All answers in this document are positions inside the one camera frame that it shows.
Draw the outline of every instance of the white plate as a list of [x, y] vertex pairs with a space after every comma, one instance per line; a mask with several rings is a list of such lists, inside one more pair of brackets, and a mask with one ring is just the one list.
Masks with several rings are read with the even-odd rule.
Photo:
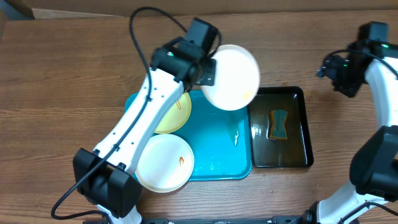
[[194, 163], [192, 149], [184, 139], [173, 134], [159, 134], [149, 139], [138, 162], [136, 176], [153, 192], [171, 192], [188, 181]]
[[213, 58], [217, 61], [215, 84], [201, 86], [207, 100], [227, 111], [248, 105], [260, 86], [256, 59], [248, 50], [237, 45], [222, 45]]

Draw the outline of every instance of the wood grain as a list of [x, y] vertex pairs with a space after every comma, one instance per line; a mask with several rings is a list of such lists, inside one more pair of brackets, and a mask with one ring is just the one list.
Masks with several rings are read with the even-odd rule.
[[[167, 195], [144, 191], [138, 210], [169, 219], [300, 215], [348, 181], [352, 156], [376, 127], [368, 86], [348, 99], [315, 72], [328, 52], [354, 41], [357, 28], [369, 21], [388, 22], [390, 41], [398, 42], [398, 11], [201, 18], [222, 31], [226, 44], [252, 52], [261, 86], [303, 89], [315, 163], [309, 170], [253, 168], [243, 180], [190, 182]], [[191, 19], [178, 17], [186, 26]], [[72, 157], [79, 147], [90, 149], [102, 140], [144, 78], [127, 25], [126, 18], [7, 23], [0, 42], [0, 222], [58, 223], [50, 209], [74, 184]], [[141, 17], [135, 29], [147, 57], [182, 35], [163, 17]], [[58, 212], [92, 208], [74, 193]], [[361, 221], [397, 219], [375, 208]]]
[[5, 13], [0, 9], [0, 40], [2, 37], [2, 33], [4, 31], [4, 27], [6, 26], [6, 21], [8, 20], [8, 17], [5, 15]]
[[142, 6], [161, 8], [173, 15], [231, 14], [254, 12], [308, 12], [398, 9], [394, 0], [7, 0], [24, 1], [31, 8], [130, 16]]
[[79, 18], [97, 18], [110, 15], [86, 13], [86, 12], [70, 12], [70, 11], [59, 11], [51, 9], [37, 9], [32, 8], [35, 19], [79, 19]]

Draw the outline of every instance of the black tray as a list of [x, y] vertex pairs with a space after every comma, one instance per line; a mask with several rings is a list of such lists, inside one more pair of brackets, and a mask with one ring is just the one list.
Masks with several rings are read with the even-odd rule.
[[[287, 111], [287, 140], [268, 138], [269, 112]], [[300, 87], [262, 87], [248, 106], [252, 160], [256, 167], [310, 167], [313, 154]]]

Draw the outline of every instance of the wooden table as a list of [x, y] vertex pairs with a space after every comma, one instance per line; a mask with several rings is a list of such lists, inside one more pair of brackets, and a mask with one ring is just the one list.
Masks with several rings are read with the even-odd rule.
[[[186, 26], [192, 17], [177, 17]], [[345, 48], [369, 21], [390, 25], [398, 42], [398, 11], [300, 12], [201, 16], [223, 33], [225, 44], [257, 59], [261, 86], [300, 86], [305, 93], [315, 163], [309, 170], [256, 169], [243, 180], [190, 182], [174, 194], [145, 191], [144, 217], [261, 218], [299, 214], [348, 181], [354, 153], [376, 130], [369, 87], [348, 99], [315, 77], [322, 58]], [[72, 157], [92, 149], [111, 130], [144, 67], [127, 18], [13, 21], [0, 42], [0, 222], [55, 221], [50, 209], [75, 183]], [[149, 57], [182, 33], [163, 17], [136, 21]], [[398, 206], [389, 204], [395, 210]], [[58, 213], [94, 206], [74, 193]], [[363, 223], [396, 223], [375, 208]]]

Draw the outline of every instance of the food residue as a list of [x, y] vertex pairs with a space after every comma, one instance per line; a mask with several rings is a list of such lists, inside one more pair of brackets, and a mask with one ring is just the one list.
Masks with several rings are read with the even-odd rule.
[[243, 95], [243, 98], [244, 98], [244, 99], [248, 99], [248, 98], [251, 96], [251, 93], [252, 93], [251, 90], [245, 92], [244, 95]]
[[180, 167], [181, 167], [181, 165], [183, 165], [184, 164], [184, 158], [183, 157], [180, 157]]
[[178, 107], [178, 109], [180, 110], [180, 109], [181, 109], [181, 104], [180, 104], [180, 101], [179, 101], [179, 100], [177, 100], [177, 102], [175, 102], [175, 104], [177, 104], [177, 107]]

